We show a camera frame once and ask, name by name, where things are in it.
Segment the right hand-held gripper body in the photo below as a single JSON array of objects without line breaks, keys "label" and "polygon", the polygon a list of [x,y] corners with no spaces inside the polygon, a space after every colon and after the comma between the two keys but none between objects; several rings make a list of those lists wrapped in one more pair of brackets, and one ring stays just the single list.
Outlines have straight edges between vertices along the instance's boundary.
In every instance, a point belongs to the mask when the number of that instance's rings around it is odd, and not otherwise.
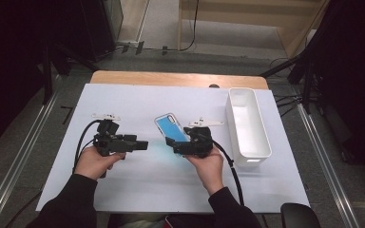
[{"label": "right hand-held gripper body", "polygon": [[184,155],[192,155],[199,158],[207,157],[213,149],[213,138],[210,126],[223,125],[222,121],[206,120],[199,118],[190,122],[183,130],[189,136],[190,142],[184,149]]}]

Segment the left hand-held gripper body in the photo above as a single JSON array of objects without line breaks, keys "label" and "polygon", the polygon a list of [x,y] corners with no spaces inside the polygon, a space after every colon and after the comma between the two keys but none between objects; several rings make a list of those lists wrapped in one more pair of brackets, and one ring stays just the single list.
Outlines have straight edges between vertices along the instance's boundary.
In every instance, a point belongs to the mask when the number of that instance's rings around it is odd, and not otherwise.
[{"label": "left hand-held gripper body", "polygon": [[117,152],[132,152],[127,150],[127,145],[123,141],[123,134],[118,134],[119,118],[112,115],[93,113],[92,117],[99,123],[97,134],[94,136],[93,145],[98,149],[103,156],[109,156]]}]

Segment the blue phone case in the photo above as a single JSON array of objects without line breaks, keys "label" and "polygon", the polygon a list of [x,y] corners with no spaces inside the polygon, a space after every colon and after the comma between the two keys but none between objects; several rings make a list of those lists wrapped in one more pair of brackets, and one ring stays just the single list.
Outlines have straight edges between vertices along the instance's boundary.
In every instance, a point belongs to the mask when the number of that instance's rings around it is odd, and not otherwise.
[{"label": "blue phone case", "polygon": [[189,137],[183,131],[180,123],[173,113],[166,113],[155,119],[155,125],[164,136],[169,137],[177,142],[189,143]]}]

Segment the white plastic bin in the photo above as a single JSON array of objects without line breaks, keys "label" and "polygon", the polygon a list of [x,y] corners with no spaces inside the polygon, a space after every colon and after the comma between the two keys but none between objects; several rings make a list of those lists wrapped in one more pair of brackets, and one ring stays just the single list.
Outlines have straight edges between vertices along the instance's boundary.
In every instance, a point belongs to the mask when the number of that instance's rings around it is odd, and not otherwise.
[{"label": "white plastic bin", "polygon": [[259,166],[272,155],[272,150],[255,90],[230,88],[225,111],[235,164]]}]

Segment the person's left hand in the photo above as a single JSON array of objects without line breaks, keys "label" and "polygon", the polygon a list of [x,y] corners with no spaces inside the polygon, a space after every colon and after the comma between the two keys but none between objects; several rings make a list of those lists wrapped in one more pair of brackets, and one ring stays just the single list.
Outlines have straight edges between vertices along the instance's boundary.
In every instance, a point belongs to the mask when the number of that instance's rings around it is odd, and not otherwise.
[{"label": "person's left hand", "polygon": [[125,158],[125,153],[114,153],[103,157],[95,146],[83,150],[77,161],[74,173],[96,181],[113,165]]}]

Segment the person's right hand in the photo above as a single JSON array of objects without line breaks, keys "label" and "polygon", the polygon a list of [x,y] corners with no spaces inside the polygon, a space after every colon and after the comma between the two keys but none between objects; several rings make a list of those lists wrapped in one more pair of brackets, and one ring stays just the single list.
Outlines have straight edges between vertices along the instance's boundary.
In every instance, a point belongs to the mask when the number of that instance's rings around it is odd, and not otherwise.
[{"label": "person's right hand", "polygon": [[213,147],[205,158],[201,159],[193,155],[185,156],[185,158],[196,168],[202,185],[209,196],[224,187],[222,181],[223,157],[216,147]]}]

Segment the white board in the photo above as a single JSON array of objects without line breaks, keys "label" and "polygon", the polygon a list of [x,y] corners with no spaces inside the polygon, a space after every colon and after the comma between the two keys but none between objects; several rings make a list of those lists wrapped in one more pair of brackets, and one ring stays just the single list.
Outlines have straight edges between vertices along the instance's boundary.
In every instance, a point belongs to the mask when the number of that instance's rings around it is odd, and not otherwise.
[{"label": "white board", "polygon": [[[121,134],[148,142],[127,154],[98,183],[95,207],[117,213],[208,213],[208,194],[195,168],[174,154],[154,121],[173,113],[183,126],[199,118],[222,121],[211,126],[213,139],[233,158],[223,88],[87,84],[48,176],[38,204],[56,197],[70,177],[76,148],[97,132],[92,114],[113,114]],[[285,202],[309,202],[271,91],[254,89],[272,155],[259,166],[235,162],[223,167],[223,182],[256,213],[277,213]]]}]

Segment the black metal stand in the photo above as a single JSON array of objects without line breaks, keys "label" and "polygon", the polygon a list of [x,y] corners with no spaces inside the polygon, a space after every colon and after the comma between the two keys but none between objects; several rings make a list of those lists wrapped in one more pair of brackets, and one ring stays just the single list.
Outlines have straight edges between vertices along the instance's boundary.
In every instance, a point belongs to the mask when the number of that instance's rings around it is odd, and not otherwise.
[{"label": "black metal stand", "polygon": [[55,44],[45,41],[43,44],[43,77],[44,77],[44,100],[43,104],[46,105],[49,99],[53,96],[52,86],[52,74],[51,65],[54,65],[60,74],[68,75],[70,73],[70,66],[67,64],[66,57],[70,57],[77,63],[90,69],[92,72],[99,70],[99,68],[93,65],[90,61],[77,54],[75,51],[64,46],[63,44]]},{"label": "black metal stand", "polygon": [[278,66],[275,66],[260,74],[260,77],[268,78],[284,70],[285,68],[293,66],[294,68],[287,77],[287,80],[291,85],[297,85],[301,80],[303,80],[303,91],[301,93],[301,99],[299,100],[299,103],[302,105],[307,114],[310,113],[310,103],[312,102],[311,89],[315,74],[314,56],[315,52],[317,51],[317,46],[320,43],[320,39],[327,29],[327,26],[325,24],[325,13],[330,6],[331,0],[321,1],[322,3],[312,23],[312,25],[314,25],[316,21],[319,21],[319,26],[314,36],[310,38],[308,43],[305,45],[304,50],[298,55],[289,58],[282,64],[279,64]]}]

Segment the black cabinet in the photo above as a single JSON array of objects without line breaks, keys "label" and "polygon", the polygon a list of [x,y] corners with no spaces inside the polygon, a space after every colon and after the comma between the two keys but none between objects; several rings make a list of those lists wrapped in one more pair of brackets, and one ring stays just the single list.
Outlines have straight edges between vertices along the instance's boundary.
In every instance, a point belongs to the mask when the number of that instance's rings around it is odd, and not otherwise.
[{"label": "black cabinet", "polygon": [[83,28],[80,36],[86,50],[84,55],[91,61],[115,50],[124,20],[121,0],[79,0]]}]

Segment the wooden shelf unit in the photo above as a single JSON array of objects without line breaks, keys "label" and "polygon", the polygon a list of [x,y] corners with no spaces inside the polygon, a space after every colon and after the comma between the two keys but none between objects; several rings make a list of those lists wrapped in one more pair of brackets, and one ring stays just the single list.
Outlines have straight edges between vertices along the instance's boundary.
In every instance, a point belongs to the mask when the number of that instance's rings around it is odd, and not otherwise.
[{"label": "wooden shelf unit", "polygon": [[317,29],[330,0],[179,0],[178,47],[182,20],[275,27],[288,57],[301,51],[312,29]]}]

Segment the metal floor rail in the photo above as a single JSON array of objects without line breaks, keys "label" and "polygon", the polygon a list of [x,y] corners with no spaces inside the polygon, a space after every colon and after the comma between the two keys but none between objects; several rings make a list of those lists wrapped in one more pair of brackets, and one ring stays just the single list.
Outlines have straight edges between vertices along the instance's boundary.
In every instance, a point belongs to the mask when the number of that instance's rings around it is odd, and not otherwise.
[{"label": "metal floor rail", "polygon": [[308,133],[311,144],[316,152],[319,165],[330,188],[345,228],[361,228],[351,202],[349,201],[336,170],[330,161],[322,139],[317,132],[312,116],[306,112],[302,104],[298,105],[298,112]]},{"label": "metal floor rail", "polygon": [[16,154],[13,162],[11,163],[10,169],[6,176],[0,183],[0,215],[10,197],[10,194],[20,177],[20,174],[29,158],[31,150],[35,145],[47,118],[55,105],[58,98],[58,92],[55,91],[53,95],[48,99],[48,102],[44,104],[35,118],[29,132],[23,141],[19,151]]}]

